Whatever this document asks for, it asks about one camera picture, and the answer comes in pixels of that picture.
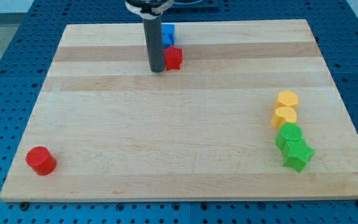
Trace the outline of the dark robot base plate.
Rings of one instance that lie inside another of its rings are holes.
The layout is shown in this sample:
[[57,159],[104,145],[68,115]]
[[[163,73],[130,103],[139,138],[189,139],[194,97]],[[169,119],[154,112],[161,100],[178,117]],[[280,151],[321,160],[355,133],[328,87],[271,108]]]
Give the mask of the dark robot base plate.
[[169,10],[174,9],[219,9],[218,0],[174,0]]

